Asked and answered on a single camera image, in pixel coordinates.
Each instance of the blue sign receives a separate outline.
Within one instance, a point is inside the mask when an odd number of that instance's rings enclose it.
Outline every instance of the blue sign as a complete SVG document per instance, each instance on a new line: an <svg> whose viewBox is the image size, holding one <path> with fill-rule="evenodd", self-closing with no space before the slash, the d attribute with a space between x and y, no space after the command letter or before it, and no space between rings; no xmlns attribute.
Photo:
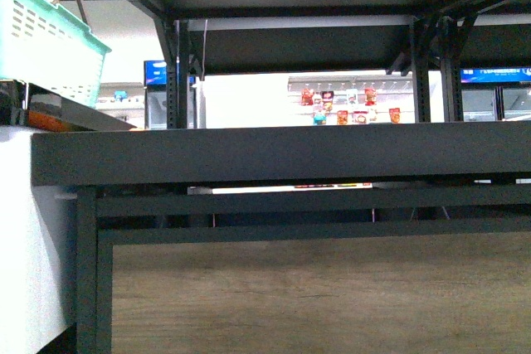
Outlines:
<svg viewBox="0 0 531 354"><path fill-rule="evenodd" d="M166 85L166 63L164 61L145 61L144 85Z"/></svg>
<svg viewBox="0 0 531 354"><path fill-rule="evenodd" d="M530 82L531 68L496 68L493 70L461 70L462 83Z"/></svg>

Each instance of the teal plastic basket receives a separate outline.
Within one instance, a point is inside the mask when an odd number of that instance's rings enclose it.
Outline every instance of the teal plastic basket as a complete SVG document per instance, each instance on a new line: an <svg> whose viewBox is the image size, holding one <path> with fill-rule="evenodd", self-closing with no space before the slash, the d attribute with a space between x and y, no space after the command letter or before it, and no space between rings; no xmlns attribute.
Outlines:
<svg viewBox="0 0 531 354"><path fill-rule="evenodd" d="M0 79L33 83L94 108L108 52L61 5L0 0Z"/></svg>

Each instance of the wood grain surface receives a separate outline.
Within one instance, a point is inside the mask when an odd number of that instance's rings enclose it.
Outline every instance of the wood grain surface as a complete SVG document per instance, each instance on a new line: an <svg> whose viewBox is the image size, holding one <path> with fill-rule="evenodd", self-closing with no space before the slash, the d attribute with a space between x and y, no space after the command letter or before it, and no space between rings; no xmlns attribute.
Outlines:
<svg viewBox="0 0 531 354"><path fill-rule="evenodd" d="M528 353L531 233L115 246L113 353Z"/></svg>

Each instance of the refrigerator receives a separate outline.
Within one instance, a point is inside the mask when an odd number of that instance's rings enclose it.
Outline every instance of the refrigerator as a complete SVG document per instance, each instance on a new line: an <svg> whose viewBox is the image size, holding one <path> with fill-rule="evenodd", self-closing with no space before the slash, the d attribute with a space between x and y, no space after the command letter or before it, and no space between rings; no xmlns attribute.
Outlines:
<svg viewBox="0 0 531 354"><path fill-rule="evenodd" d="M531 67L462 70L466 122L531 120Z"/></svg>

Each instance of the dark gray shelf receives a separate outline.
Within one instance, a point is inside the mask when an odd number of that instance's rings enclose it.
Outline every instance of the dark gray shelf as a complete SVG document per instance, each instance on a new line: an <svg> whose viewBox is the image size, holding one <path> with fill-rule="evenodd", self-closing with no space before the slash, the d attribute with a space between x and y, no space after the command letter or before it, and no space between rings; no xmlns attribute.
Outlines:
<svg viewBox="0 0 531 354"><path fill-rule="evenodd" d="M32 182L256 186L526 178L529 137L526 122L43 134L32 141Z"/></svg>

